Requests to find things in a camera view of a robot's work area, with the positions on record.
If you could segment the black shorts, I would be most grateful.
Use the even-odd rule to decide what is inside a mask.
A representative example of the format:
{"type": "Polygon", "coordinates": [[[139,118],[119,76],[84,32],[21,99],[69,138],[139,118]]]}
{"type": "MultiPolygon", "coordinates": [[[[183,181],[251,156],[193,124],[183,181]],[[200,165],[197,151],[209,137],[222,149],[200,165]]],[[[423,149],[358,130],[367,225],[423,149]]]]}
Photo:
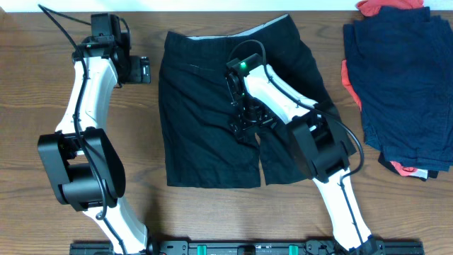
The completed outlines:
{"type": "MultiPolygon", "coordinates": [[[[263,55],[301,95],[333,104],[316,60],[289,15],[234,35],[170,32],[164,49],[159,113],[168,185],[255,188],[306,179],[290,154],[281,121],[262,127],[247,142],[239,142],[228,124],[236,111],[226,79],[227,62],[253,54],[263,55]]],[[[340,120],[337,108],[334,116],[340,120]]]]}

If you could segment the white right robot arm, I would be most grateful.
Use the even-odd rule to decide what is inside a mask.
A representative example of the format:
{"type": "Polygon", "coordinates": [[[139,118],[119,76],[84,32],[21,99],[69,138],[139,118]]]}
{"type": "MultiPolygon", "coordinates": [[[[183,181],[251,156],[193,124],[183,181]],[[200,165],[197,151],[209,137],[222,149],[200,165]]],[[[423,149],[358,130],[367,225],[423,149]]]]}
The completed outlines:
{"type": "Polygon", "coordinates": [[[226,64],[232,104],[238,110],[229,126],[243,142],[253,128],[281,121],[297,168],[318,188],[328,211],[335,254],[383,254],[361,215],[350,177],[350,155],[362,153],[356,136],[337,117],[335,106],[301,95],[281,79],[264,56],[253,54],[226,64]]]}

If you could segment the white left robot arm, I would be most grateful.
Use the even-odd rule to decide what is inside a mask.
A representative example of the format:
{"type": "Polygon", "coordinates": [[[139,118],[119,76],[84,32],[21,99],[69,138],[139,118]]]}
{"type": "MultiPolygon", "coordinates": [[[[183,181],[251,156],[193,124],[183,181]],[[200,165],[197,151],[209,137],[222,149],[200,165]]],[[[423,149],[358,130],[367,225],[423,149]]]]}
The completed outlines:
{"type": "Polygon", "coordinates": [[[56,199],[91,218],[107,242],[75,242],[70,254],[153,254],[147,226],[125,197],[125,168],[106,134],[113,90],[151,81],[148,57],[131,55],[130,29],[110,13],[91,16],[91,35],[74,44],[75,78],[55,131],[38,153],[56,199]]]}

